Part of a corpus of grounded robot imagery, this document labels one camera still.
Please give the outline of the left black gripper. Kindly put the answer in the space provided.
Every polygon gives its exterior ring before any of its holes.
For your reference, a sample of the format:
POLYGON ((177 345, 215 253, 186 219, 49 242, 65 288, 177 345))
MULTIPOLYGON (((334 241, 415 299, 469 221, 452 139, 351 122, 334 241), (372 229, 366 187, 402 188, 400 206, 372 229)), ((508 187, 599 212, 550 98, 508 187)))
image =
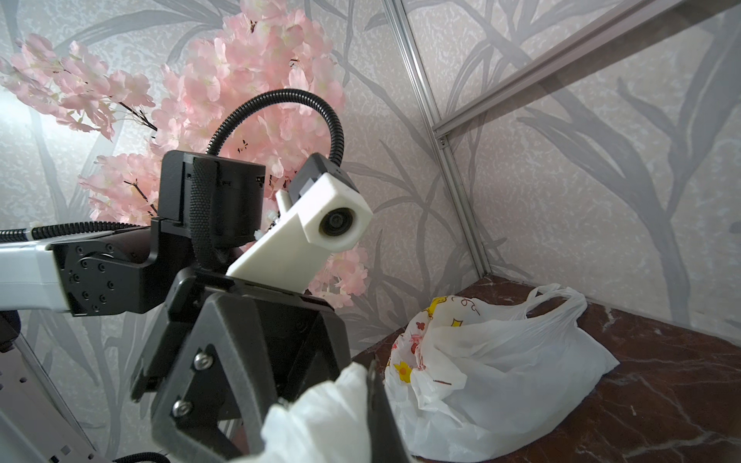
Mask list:
POLYGON ((252 455, 266 444, 269 407, 336 379, 350 362, 347 331, 323 296, 186 268, 166 297, 131 381, 156 395, 152 436, 183 462, 243 455, 218 427, 241 418, 252 455))

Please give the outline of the white cartoon plastic bag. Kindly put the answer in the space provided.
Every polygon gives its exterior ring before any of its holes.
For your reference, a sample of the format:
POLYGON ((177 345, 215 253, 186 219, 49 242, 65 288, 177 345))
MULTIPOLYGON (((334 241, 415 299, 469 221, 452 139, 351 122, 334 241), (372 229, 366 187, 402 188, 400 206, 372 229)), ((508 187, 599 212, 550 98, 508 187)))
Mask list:
POLYGON ((239 462, 370 462, 368 370, 357 363, 289 405, 274 404, 262 425, 264 450, 239 462))

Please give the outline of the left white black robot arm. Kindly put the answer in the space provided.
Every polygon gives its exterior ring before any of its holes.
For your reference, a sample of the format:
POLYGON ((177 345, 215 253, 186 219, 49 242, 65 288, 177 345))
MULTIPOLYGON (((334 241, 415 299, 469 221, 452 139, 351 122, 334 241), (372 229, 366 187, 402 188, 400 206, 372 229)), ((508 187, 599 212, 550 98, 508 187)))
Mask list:
POLYGON ((157 216, 147 227, 60 224, 1 235, 1 344, 21 310, 98 318, 159 315, 134 367, 130 396, 154 396, 152 437, 187 462, 225 462, 240 449, 220 422, 240 420, 264 448, 268 410, 336 379, 349 365, 345 324, 307 289, 328 258, 353 248, 372 214, 343 171, 343 127, 329 103, 297 89, 239 106, 202 154, 164 156, 157 216), (295 103, 322 116, 328 155, 312 154, 266 233, 266 169, 221 155, 250 116, 295 103))

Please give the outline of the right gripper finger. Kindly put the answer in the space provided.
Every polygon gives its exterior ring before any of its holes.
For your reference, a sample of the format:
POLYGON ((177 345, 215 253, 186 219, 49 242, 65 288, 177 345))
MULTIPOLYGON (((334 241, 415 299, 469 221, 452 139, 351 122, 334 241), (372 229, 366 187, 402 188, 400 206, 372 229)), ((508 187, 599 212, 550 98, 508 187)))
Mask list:
POLYGON ((372 359, 368 367, 368 414, 367 425, 370 433, 370 462, 372 463, 410 463, 414 461, 407 451, 399 434, 391 410, 383 380, 377 370, 377 360, 372 359))

